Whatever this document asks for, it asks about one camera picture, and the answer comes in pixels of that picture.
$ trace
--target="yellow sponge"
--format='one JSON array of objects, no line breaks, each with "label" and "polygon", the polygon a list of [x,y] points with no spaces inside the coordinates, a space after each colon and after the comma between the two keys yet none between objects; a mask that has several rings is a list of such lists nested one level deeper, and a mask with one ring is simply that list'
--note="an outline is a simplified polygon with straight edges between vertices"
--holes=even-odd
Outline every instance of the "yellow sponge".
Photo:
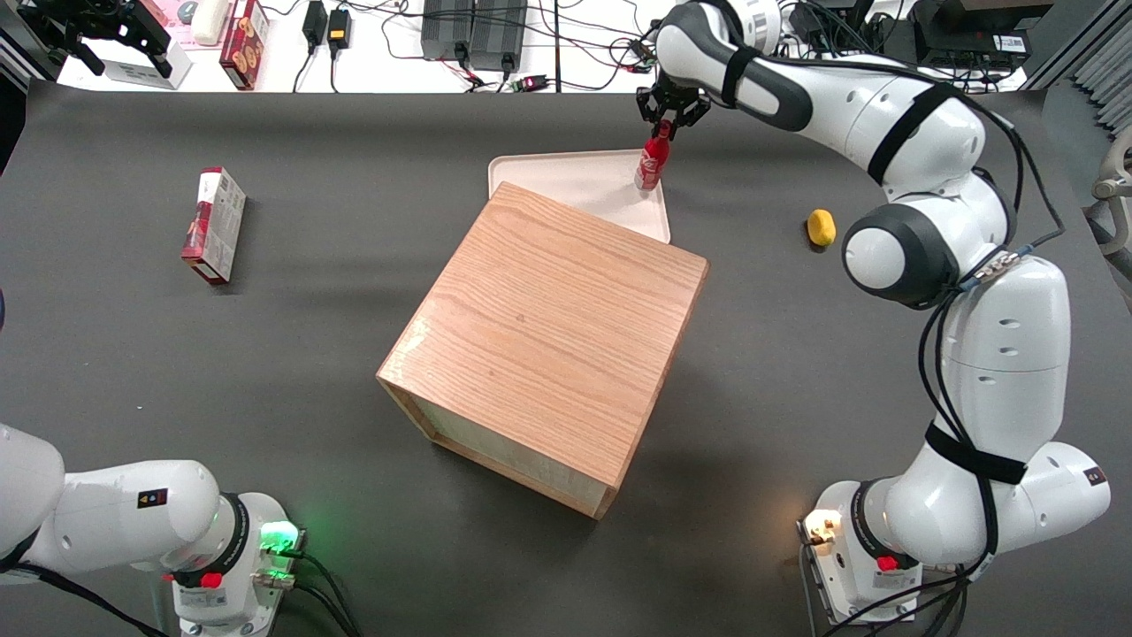
[{"label": "yellow sponge", "polygon": [[806,219],[806,233],[816,246],[833,244],[833,239],[838,238],[838,226],[833,224],[830,210],[817,208],[809,213],[809,218]]}]

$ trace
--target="red box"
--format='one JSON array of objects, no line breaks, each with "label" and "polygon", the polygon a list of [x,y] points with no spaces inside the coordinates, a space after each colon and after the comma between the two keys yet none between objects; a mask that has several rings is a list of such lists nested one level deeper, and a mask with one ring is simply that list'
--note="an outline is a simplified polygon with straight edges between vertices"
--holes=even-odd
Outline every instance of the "red box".
[{"label": "red box", "polygon": [[220,66],[240,91],[256,87],[259,67],[264,63],[264,45],[269,24],[258,0],[237,0],[232,5]]},{"label": "red box", "polygon": [[181,247],[181,259],[214,285],[232,279],[247,196],[221,166],[200,171],[197,213]]}]

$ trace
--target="red button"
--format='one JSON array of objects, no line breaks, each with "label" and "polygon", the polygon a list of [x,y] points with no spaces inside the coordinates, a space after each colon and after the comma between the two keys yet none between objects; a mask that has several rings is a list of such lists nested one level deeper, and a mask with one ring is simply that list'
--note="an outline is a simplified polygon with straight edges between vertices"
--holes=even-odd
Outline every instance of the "red button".
[{"label": "red button", "polygon": [[900,563],[892,556],[881,556],[876,559],[876,568],[881,569],[881,573],[889,573],[900,568]]}]

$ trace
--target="wood grain surface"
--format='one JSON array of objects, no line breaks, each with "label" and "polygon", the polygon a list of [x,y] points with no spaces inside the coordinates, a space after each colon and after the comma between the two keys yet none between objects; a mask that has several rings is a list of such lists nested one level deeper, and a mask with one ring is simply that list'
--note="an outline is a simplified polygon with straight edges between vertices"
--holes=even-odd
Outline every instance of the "wood grain surface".
[{"label": "wood grain surface", "polygon": [[706,273],[703,257],[505,183],[377,377],[430,439],[600,517]]}]

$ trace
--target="robot end effector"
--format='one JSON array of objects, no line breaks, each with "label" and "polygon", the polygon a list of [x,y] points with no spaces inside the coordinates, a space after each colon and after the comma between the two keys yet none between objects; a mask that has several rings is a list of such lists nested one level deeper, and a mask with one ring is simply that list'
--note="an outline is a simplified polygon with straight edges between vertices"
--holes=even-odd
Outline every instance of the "robot end effector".
[{"label": "robot end effector", "polygon": [[173,72],[169,33],[139,0],[23,0],[17,12],[59,62],[75,55],[102,75],[106,64],[83,38],[114,40],[145,53],[162,77]]}]

